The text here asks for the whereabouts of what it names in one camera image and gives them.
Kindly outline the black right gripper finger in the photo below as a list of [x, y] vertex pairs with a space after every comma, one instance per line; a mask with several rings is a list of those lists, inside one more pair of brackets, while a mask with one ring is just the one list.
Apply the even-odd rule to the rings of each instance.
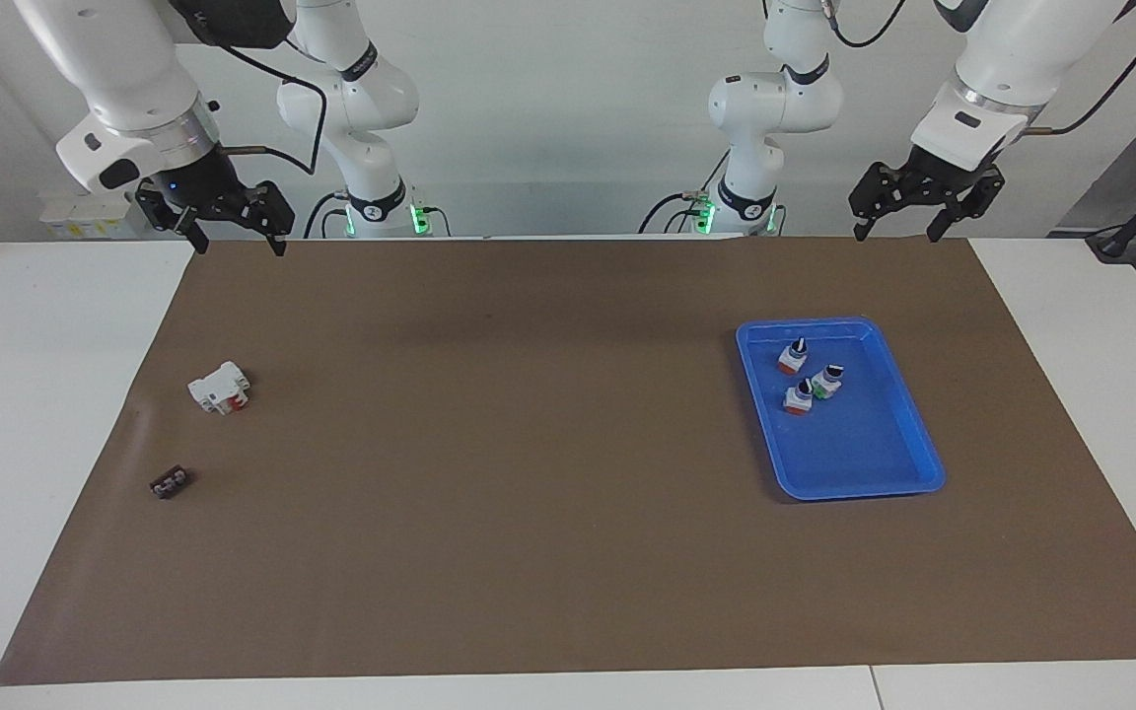
[[134, 192], [135, 202], [147, 216], [153, 229], [173, 233], [186, 239], [197, 254], [206, 254], [209, 239], [198, 224], [198, 212], [193, 207], [177, 210], [151, 179], [140, 179]]
[[296, 212], [270, 179], [240, 190], [235, 197], [235, 224], [266, 239], [276, 257], [287, 252], [287, 239], [296, 224]]

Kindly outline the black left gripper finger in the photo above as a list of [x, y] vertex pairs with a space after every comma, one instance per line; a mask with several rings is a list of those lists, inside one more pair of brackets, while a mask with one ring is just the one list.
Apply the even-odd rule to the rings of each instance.
[[987, 168], [978, 179], [975, 179], [974, 185], [964, 190], [964, 193], [957, 193], [951, 187], [942, 187], [941, 210], [927, 229], [929, 242], [939, 242], [946, 236], [949, 229], [959, 222], [979, 219], [995, 201], [1004, 185], [1005, 177], [999, 168]]
[[847, 197], [849, 210], [855, 216], [853, 235], [864, 242], [875, 225], [891, 214], [907, 208], [907, 172], [888, 165], [870, 165]]

